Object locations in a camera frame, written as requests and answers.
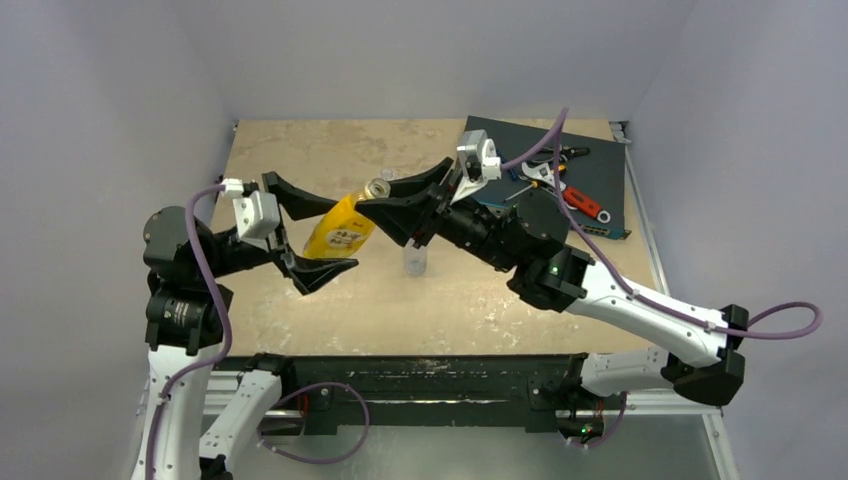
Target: white wall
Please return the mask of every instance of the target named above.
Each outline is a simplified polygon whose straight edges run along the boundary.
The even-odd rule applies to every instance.
[[[629,117],[695,0],[174,0],[239,118]]]
[[[166,0],[0,10],[3,478],[119,478],[146,372],[141,230],[229,119]]]
[[[746,480],[848,478],[846,20],[841,0],[700,0],[631,125],[674,294],[826,315],[807,339],[742,346],[726,423]]]

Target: table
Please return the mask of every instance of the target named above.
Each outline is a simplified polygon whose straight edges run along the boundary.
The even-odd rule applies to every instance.
[[[509,121],[544,128],[553,123]],[[403,177],[453,157],[463,125],[460,119],[245,120],[225,176],[260,179],[274,170],[300,188],[338,199],[385,168]],[[606,120],[568,120],[564,130],[613,139]],[[625,195],[625,215],[633,232],[628,239],[596,241],[626,277],[655,285],[632,191]],[[233,218],[230,202],[218,202],[213,230],[231,227]],[[318,220],[295,223],[284,216],[292,245],[302,246]],[[577,235],[569,235],[567,243],[588,250]],[[509,275],[441,238],[430,244],[422,277],[404,272],[401,254],[377,230],[356,254],[358,267],[305,297],[272,265],[220,279],[235,292],[231,354],[529,354],[648,345],[597,320],[527,306],[507,289]]]

